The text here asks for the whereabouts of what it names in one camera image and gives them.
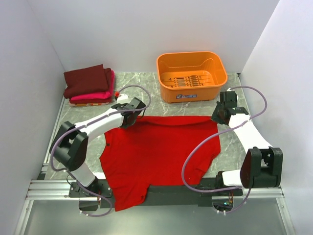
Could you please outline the red t shirt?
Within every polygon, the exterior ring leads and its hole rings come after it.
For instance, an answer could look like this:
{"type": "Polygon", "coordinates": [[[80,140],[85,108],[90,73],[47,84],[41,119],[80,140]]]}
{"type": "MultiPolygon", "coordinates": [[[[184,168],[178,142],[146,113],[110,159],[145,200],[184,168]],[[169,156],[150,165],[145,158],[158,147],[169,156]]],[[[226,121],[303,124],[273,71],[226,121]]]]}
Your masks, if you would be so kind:
{"type": "Polygon", "coordinates": [[[149,186],[196,185],[219,155],[217,124],[205,116],[146,116],[104,134],[102,170],[116,211],[143,202],[149,186]]]}

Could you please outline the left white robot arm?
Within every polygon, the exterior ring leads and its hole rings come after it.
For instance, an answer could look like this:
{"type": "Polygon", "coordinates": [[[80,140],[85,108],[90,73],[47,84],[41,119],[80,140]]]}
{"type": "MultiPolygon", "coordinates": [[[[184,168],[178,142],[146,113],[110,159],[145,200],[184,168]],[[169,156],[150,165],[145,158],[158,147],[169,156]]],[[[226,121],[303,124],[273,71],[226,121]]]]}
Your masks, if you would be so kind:
{"type": "Polygon", "coordinates": [[[130,103],[117,103],[106,112],[83,122],[64,122],[50,147],[51,162],[56,159],[80,185],[87,197],[101,194],[98,178],[85,163],[89,142],[115,128],[132,126],[138,115],[147,108],[144,102],[133,98],[130,103]]]}

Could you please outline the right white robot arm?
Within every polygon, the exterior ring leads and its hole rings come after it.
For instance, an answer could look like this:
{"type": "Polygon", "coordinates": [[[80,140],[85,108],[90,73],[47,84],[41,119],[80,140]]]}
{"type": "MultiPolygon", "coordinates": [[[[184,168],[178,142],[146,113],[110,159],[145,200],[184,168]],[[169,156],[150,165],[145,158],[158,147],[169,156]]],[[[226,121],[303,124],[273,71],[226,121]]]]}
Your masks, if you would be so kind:
{"type": "Polygon", "coordinates": [[[232,187],[276,188],[280,186],[283,152],[272,147],[259,133],[244,107],[238,106],[234,91],[220,92],[220,100],[211,119],[234,129],[246,156],[238,170],[223,171],[215,182],[215,191],[226,195],[232,187]]]}

